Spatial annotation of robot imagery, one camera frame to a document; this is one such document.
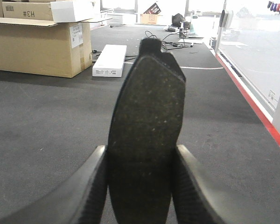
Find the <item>open cardboard box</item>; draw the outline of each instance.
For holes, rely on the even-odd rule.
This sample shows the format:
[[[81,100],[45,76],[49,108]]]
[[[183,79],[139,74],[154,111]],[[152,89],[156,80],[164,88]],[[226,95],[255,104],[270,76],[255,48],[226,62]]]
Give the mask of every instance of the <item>open cardboard box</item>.
[[[103,20],[0,18],[0,70],[74,77],[92,65],[89,23]]]
[[[140,14],[140,23],[156,25],[159,17],[158,14]]]

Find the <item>box flap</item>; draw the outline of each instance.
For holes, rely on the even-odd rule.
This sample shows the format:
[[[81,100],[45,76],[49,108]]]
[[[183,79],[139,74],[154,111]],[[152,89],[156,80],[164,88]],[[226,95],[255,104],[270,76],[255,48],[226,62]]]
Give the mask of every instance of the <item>box flap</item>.
[[[52,9],[67,9],[73,8],[73,1],[52,1],[51,2]]]
[[[97,17],[97,18],[82,20],[81,22],[96,23],[96,22],[102,22],[102,21],[111,20],[111,19],[112,19],[112,17],[106,17],[106,18]]]
[[[53,21],[15,19],[15,18],[0,18],[0,23],[24,25],[24,26],[37,26],[37,27],[52,27],[57,25],[57,23]]]

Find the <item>red strip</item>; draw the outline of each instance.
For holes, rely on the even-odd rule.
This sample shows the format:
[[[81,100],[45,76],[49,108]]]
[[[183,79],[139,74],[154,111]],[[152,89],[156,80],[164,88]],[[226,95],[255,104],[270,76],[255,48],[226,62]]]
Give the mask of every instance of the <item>red strip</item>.
[[[275,139],[275,141],[278,143],[280,147],[280,133],[276,130],[276,128],[272,125],[272,123],[266,118],[266,116],[263,114],[263,112],[258,108],[256,103],[253,101],[253,99],[250,97],[250,95],[246,92],[246,90],[242,87],[242,85],[239,83],[239,81],[234,77],[233,73],[229,70],[229,68],[224,64],[222,59],[216,55],[217,60],[222,64],[222,66],[227,71],[230,78],[233,80],[234,84],[237,86],[239,91],[242,93],[244,98],[247,100],[251,108],[254,110],[256,115],[259,117],[263,125],[266,127],[266,129],[269,131],[269,133],[272,135],[272,137]]]

